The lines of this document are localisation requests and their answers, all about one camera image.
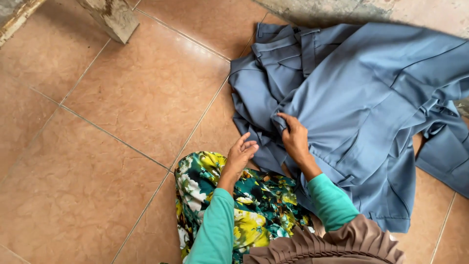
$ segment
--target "pleated brown fabric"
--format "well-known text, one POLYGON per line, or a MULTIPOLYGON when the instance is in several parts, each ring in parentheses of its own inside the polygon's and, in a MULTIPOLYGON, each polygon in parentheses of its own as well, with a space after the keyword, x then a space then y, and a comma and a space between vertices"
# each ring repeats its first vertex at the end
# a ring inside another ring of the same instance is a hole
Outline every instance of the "pleated brown fabric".
POLYGON ((279 237, 268 247, 251 248, 245 264, 402 264, 404 252, 397 249, 389 231, 357 215, 352 221, 323 238, 295 227, 292 238, 279 237))

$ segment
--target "teal long-sleeve shirt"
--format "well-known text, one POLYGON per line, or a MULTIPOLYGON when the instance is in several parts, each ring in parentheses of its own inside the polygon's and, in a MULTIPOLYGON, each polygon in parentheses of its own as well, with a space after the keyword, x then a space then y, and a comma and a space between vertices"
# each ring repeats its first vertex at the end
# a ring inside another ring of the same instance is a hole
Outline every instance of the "teal long-sleeve shirt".
MULTIPOLYGON (((308 190, 326 232, 341 228, 359 214, 349 197, 324 173, 308 182, 308 190)), ((231 194, 216 188, 186 264, 231 263, 234 209, 235 201, 231 194)))

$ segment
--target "blue-gray clothing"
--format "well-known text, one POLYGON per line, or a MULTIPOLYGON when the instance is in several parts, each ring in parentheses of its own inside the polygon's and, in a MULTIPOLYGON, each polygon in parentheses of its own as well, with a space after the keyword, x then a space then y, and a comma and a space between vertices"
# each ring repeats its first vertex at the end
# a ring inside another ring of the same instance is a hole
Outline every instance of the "blue-gray clothing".
POLYGON ((469 95, 469 43, 429 29, 384 23, 327 29, 258 24, 252 52, 231 62, 233 117, 260 145, 254 161, 299 177, 277 112, 308 128, 310 152, 356 208, 391 232, 407 232, 415 165, 469 197, 469 131, 452 100, 469 95), (412 136, 428 141, 415 160, 412 136))

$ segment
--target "floral skirt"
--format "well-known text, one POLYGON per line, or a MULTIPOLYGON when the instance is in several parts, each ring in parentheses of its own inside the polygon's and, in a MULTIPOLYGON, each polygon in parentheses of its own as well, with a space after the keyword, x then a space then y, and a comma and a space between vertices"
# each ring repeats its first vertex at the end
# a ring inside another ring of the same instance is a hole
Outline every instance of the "floral skirt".
MULTIPOLYGON (((194 152, 178 162, 176 211, 182 259, 189 254, 210 204, 227 158, 214 152, 194 152)), ((312 232, 309 212, 296 203, 295 180, 244 169, 234 187, 233 263, 242 263, 250 247, 269 245, 277 237, 293 235, 295 226, 312 232)))

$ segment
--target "wooden table leg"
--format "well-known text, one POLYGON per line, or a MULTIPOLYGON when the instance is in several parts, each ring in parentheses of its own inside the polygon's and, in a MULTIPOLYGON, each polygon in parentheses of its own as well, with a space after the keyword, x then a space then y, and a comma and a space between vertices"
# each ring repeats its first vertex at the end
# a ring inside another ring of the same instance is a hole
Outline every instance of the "wooden table leg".
POLYGON ((139 22, 125 0, 76 0, 117 42, 126 44, 139 22))

